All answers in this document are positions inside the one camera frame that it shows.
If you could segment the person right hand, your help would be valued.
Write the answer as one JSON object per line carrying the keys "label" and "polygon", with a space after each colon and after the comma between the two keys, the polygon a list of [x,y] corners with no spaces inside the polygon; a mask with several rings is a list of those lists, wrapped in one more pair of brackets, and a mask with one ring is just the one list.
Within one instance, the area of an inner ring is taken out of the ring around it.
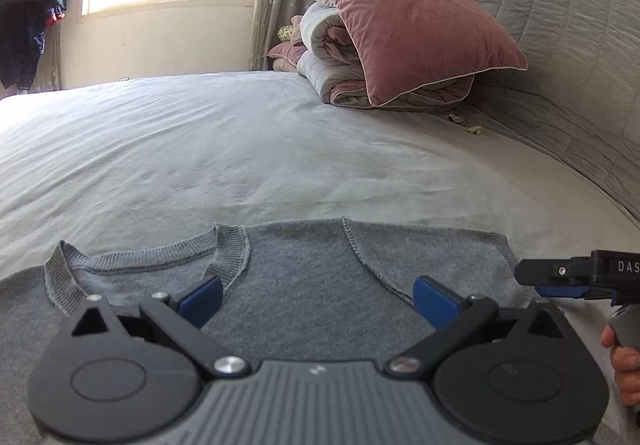
{"label": "person right hand", "polygon": [[601,335],[601,344],[610,350],[610,362],[614,369],[614,380],[620,391],[620,400],[628,407],[640,402],[640,354],[634,347],[622,347],[618,343],[615,331],[605,326]]}

